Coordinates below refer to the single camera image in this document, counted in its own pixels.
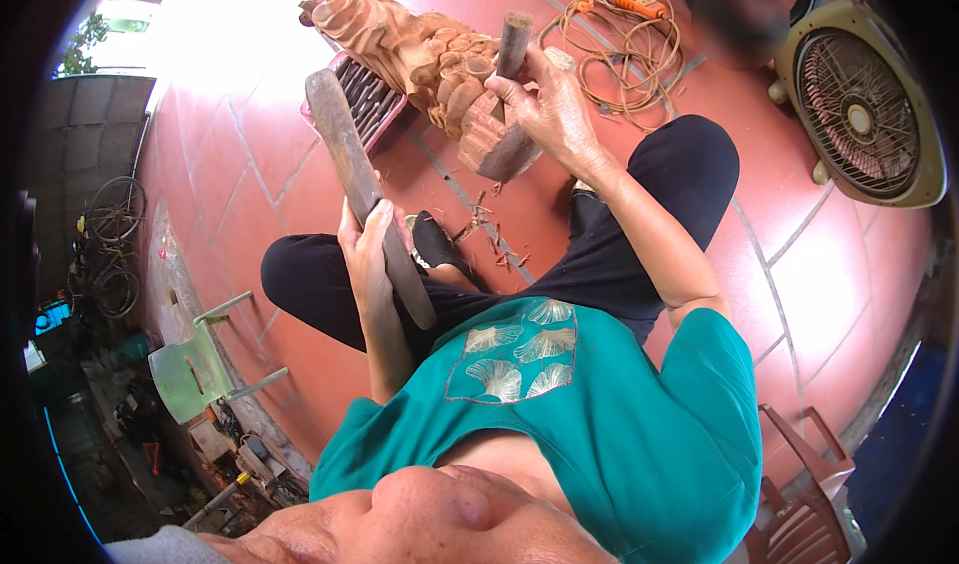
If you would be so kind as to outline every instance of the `wooden mallet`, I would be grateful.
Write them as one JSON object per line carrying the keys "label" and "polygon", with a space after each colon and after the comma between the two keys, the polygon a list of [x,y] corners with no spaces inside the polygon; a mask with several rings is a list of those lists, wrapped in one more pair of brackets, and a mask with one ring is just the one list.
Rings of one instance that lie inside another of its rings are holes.
{"label": "wooden mallet", "polygon": [[[313,115],[313,125],[330,151],[350,208],[360,225],[364,225],[366,217],[383,198],[383,188],[363,149],[336,73],[323,69],[307,77],[306,99]],[[387,276],[416,326],[421,329],[433,327],[437,324],[437,312],[410,253],[403,245],[395,221],[390,222],[383,238],[383,253],[387,260]]]}

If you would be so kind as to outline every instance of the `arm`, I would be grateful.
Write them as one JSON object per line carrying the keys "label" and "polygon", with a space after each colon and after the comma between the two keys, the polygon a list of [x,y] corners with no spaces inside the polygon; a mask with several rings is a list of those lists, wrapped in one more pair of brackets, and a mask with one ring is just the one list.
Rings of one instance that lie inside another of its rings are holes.
{"label": "arm", "polygon": [[673,329],[696,308],[729,318],[729,305],[699,246],[599,145],[576,79],[534,44],[526,50],[525,62],[539,85],[535,96],[505,78],[491,77],[486,87],[513,107],[526,134],[606,201],[663,299]]}
{"label": "arm", "polygon": [[381,199],[366,219],[366,229],[362,229],[343,199],[340,231],[337,233],[360,312],[369,361],[370,391],[373,401],[380,405],[389,402],[416,369],[393,302],[393,286],[387,277],[383,256],[383,236],[394,219],[407,247],[413,243],[403,218],[401,209],[394,208],[388,199]]}

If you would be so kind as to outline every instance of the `black pants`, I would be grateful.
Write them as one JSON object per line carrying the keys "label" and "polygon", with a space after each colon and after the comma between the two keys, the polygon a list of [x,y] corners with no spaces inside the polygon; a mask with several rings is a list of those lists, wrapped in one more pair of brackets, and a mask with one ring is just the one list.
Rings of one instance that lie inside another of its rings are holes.
{"label": "black pants", "polygon": [[[739,175],[733,141],[700,116],[682,116],[657,129],[633,151],[629,174],[689,232],[701,249],[713,239]],[[518,294],[491,295],[430,279],[423,284],[437,310],[437,325],[423,331],[397,302],[417,362],[434,341],[487,308],[530,295],[545,295],[606,311],[645,342],[664,305],[649,275],[609,208],[598,205],[592,221],[549,272]],[[342,251],[335,235],[294,235],[277,240],[260,269],[274,304],[330,337],[366,350]]]}

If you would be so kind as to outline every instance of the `brown plastic chair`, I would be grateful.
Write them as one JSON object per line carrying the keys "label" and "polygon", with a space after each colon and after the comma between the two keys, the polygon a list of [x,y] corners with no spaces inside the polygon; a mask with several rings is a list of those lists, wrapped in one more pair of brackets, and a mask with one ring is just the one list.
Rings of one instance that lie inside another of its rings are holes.
{"label": "brown plastic chair", "polygon": [[776,516],[760,531],[746,534],[749,564],[846,564],[852,557],[833,504],[816,481],[810,481],[787,502],[769,477],[762,494]]}
{"label": "brown plastic chair", "polygon": [[769,416],[769,420],[779,429],[779,432],[783,435],[789,447],[796,452],[799,460],[803,461],[806,469],[809,470],[809,474],[812,475],[812,478],[822,487],[827,499],[831,500],[834,498],[836,493],[839,492],[839,488],[842,487],[846,479],[849,478],[849,475],[853,474],[853,471],[856,470],[856,464],[853,462],[853,458],[849,455],[849,452],[846,451],[846,448],[843,447],[843,444],[833,435],[830,428],[826,426],[826,421],[823,420],[823,417],[815,408],[809,407],[807,415],[809,418],[812,418],[812,422],[816,424],[819,433],[822,434],[830,449],[833,450],[836,462],[826,460],[817,454],[816,450],[814,450],[805,439],[799,437],[799,434],[793,431],[792,427],[783,420],[783,417],[768,404],[760,404],[760,412]]}

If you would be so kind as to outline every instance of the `wooden sculpture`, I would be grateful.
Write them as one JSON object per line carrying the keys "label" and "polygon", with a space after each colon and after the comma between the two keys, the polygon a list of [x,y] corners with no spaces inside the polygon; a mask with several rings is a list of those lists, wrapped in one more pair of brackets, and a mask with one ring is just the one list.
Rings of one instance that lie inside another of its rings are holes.
{"label": "wooden sculpture", "polygon": [[499,40],[440,12],[411,14],[393,0],[306,0],[300,22],[342,45],[460,142],[470,170],[506,182],[542,150],[522,132],[509,106],[505,122],[489,116],[497,99],[483,87],[496,70]]}

